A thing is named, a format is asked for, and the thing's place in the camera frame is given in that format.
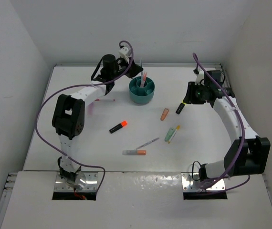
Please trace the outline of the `purple correction tape dispenser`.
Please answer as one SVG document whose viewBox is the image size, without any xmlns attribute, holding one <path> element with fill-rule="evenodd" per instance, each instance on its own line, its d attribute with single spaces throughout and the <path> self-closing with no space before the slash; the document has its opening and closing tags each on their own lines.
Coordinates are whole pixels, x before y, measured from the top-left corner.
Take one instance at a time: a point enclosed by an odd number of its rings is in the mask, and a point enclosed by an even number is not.
<svg viewBox="0 0 272 229">
<path fill-rule="evenodd" d="M 90 104 L 87 107 L 87 115 L 92 115 L 94 110 L 94 104 Z"/>
</svg>

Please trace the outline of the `pink-capped white pen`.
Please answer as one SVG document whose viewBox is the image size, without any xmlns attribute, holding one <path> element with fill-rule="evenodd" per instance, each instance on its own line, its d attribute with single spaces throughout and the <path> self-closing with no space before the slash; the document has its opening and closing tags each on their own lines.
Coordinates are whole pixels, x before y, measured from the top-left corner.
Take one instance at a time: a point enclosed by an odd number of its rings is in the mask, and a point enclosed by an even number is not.
<svg viewBox="0 0 272 229">
<path fill-rule="evenodd" d="M 111 99 L 111 98 L 100 98 L 100 99 L 96 99 L 95 101 L 97 101 L 97 102 L 114 102 L 115 99 Z"/>
</svg>

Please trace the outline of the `yellow-capped white marker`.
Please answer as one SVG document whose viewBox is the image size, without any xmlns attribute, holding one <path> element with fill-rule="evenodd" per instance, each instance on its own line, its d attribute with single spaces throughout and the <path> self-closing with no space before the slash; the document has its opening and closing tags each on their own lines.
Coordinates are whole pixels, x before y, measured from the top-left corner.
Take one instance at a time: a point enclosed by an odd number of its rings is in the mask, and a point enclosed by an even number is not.
<svg viewBox="0 0 272 229">
<path fill-rule="evenodd" d="M 171 135 L 170 139 L 167 141 L 168 144 L 171 143 L 172 139 L 174 138 L 175 134 L 177 133 L 177 131 L 180 129 L 180 125 L 178 125 L 175 129 L 175 131 L 173 132 L 173 134 Z"/>
</svg>

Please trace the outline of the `grey purple ballpoint pen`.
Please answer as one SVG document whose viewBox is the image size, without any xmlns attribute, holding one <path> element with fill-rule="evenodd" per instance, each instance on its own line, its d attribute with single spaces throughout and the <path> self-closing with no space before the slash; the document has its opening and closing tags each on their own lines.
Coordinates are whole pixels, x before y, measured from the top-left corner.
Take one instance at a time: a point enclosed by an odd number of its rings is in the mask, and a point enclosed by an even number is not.
<svg viewBox="0 0 272 229">
<path fill-rule="evenodd" d="M 159 140 L 159 139 L 160 139 L 160 137 L 157 137 L 157 138 L 155 138 L 155 139 L 152 139 L 152 140 L 150 140 L 150 141 L 148 141 L 148 142 L 146 142 L 146 143 L 144 143 L 144 144 L 138 146 L 135 150 L 139 150 L 139 149 L 141 149 L 141 148 L 143 148 L 143 147 L 145 147 L 145 146 L 147 146 L 147 145 L 149 145 L 149 144 L 151 144 L 151 143 L 153 143 L 153 142 L 155 142 L 155 141 L 157 141 L 157 140 Z"/>
</svg>

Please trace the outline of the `clear orange lead case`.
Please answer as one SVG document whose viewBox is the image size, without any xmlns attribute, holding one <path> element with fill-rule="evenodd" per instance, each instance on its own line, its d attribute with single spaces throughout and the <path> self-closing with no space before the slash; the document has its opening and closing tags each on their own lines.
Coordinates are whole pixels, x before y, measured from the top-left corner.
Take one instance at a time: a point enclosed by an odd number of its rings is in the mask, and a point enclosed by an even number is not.
<svg viewBox="0 0 272 229">
<path fill-rule="evenodd" d="M 146 150 L 123 150 L 122 152 L 123 155 L 130 155 L 130 156 L 136 156 L 136 155 L 140 155 L 140 156 L 144 156 L 146 155 Z"/>
</svg>

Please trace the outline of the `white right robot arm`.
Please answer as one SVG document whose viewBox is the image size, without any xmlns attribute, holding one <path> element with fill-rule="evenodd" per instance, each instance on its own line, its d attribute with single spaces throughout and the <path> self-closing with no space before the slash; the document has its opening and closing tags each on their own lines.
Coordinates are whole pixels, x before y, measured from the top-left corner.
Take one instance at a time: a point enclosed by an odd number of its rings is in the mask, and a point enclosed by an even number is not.
<svg viewBox="0 0 272 229">
<path fill-rule="evenodd" d="M 195 69 L 193 72 L 197 78 L 188 83 L 183 102 L 209 103 L 221 118 L 231 141 L 223 160 L 200 166 L 199 180 L 207 183 L 214 178 L 263 174 L 271 148 L 269 139 L 260 137 L 248 124 L 232 89 L 223 87 L 220 70 L 205 73 Z"/>
</svg>

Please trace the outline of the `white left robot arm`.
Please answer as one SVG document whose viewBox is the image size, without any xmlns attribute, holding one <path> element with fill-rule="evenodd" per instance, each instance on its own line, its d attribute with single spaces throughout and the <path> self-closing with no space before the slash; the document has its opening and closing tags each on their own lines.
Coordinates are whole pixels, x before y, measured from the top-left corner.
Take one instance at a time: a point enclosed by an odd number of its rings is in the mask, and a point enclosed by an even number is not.
<svg viewBox="0 0 272 229">
<path fill-rule="evenodd" d="M 58 97 L 55 111 L 52 118 L 52 126 L 59 135 L 61 151 L 65 153 L 58 160 L 60 175 L 66 182 L 80 189 L 85 184 L 86 178 L 81 173 L 81 166 L 71 160 L 76 141 L 84 128 L 85 109 L 93 103 L 94 100 L 107 95 L 115 83 L 113 79 L 119 77 L 125 72 L 128 78 L 134 78 L 143 71 L 142 65 L 137 65 L 131 58 L 116 58 L 112 54 L 104 55 L 96 66 L 92 76 L 91 83 L 101 86 L 86 86 L 83 89 L 70 94 L 62 94 Z"/>
</svg>

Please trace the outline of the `pink double-ended marker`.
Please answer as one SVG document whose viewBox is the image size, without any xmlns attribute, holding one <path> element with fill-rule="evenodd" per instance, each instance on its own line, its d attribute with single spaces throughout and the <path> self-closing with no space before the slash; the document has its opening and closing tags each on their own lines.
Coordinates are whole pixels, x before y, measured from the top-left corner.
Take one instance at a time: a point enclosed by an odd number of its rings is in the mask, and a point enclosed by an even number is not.
<svg viewBox="0 0 272 229">
<path fill-rule="evenodd" d="M 143 88 L 146 82 L 146 72 L 143 72 L 143 74 L 141 75 L 141 83 L 140 83 L 140 87 Z"/>
</svg>

